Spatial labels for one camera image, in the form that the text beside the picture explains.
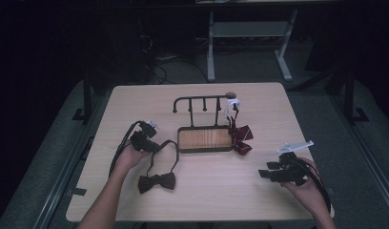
brown bow tie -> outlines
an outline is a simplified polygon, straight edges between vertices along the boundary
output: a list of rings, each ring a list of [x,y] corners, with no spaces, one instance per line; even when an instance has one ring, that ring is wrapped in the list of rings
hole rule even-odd
[[[153,188],[154,185],[159,184],[166,189],[174,189],[175,177],[174,173],[164,175],[154,175],[152,177],[140,176],[138,181],[138,190],[143,194]]]
[[[240,155],[244,156],[246,155],[250,150],[252,150],[252,147],[242,141],[249,140],[254,138],[254,135],[251,132],[251,129],[248,125],[237,128],[235,125],[236,116],[238,115],[238,110],[236,110],[235,118],[231,117],[231,120],[229,117],[227,117],[228,121],[230,122],[230,130],[229,134],[231,136],[231,143],[233,145],[233,149],[237,151]]]

black bow tie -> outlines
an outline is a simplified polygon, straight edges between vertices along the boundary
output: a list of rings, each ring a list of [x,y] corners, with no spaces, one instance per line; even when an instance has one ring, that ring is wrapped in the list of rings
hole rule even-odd
[[[170,172],[164,175],[154,175],[152,177],[140,176],[138,181],[138,190],[143,194],[153,188],[154,185],[159,184],[166,189],[174,189],[175,177],[174,173]]]

person's hand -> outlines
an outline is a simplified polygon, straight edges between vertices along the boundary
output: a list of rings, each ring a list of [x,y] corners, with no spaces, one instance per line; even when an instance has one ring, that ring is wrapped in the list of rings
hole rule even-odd
[[[303,157],[299,157],[298,159],[304,160],[315,169],[317,168],[316,164],[310,159]],[[313,168],[310,168],[310,170],[317,177],[316,170]],[[314,219],[317,221],[317,228],[336,228],[335,223],[329,215],[325,200],[312,179],[308,178],[308,180],[301,186],[296,186],[290,182],[281,183],[281,185],[288,189],[313,215]]]
[[[148,154],[148,152],[139,152],[135,150],[132,142],[127,140],[124,150],[114,165],[114,170],[126,175],[132,167],[137,165],[138,162]]]

gray floor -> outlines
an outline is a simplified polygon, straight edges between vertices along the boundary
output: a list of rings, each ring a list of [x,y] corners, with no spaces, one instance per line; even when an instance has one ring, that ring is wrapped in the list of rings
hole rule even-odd
[[[292,88],[316,74],[304,71],[311,47],[308,41],[290,44],[285,58],[294,77],[292,82],[284,81],[281,76],[274,55],[277,45],[265,44],[230,55],[217,55],[215,83],[280,82],[285,88]],[[207,83],[201,72],[207,72],[204,53],[196,57],[195,64],[199,68],[180,60],[182,58],[160,65],[168,73],[169,81],[165,84],[171,84],[170,81]],[[155,72],[163,74],[160,69]],[[288,96],[305,139],[315,142],[310,150],[331,193],[338,228],[389,228],[389,206],[364,154],[372,153],[389,182],[389,122],[368,90],[357,82],[355,105],[366,112],[370,122],[349,125],[338,106],[342,93],[327,95],[326,83],[327,80],[323,80]],[[65,214],[84,166],[83,156],[79,159],[79,155],[86,156],[85,145],[95,135],[110,93],[93,96],[93,116],[83,125],[82,121],[72,120],[75,110],[83,107],[82,84],[75,87],[1,218],[0,228],[76,227],[65,219]],[[67,160],[73,158],[77,163],[67,165]],[[140,224],[118,222],[116,228],[139,228]],[[305,229],[314,225],[311,220],[271,224],[274,229]]]

metal leg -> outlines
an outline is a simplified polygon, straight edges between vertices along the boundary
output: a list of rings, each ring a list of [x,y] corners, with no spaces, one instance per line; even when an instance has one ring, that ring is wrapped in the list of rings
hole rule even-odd
[[[207,53],[207,80],[209,82],[215,81],[215,59],[213,57],[213,24],[214,13],[210,12],[209,24],[209,52]]]
[[[286,61],[284,60],[284,53],[286,52],[287,44],[289,43],[290,36],[291,36],[292,30],[293,30],[293,26],[294,26],[295,21],[296,21],[296,17],[297,17],[297,10],[293,10],[292,16],[290,18],[289,23],[287,24],[286,31],[284,33],[283,45],[281,46],[281,48],[279,50],[275,51],[278,65],[279,65],[281,72],[283,73],[283,77],[286,81],[293,80],[293,77],[290,74],[289,68],[287,67]]]

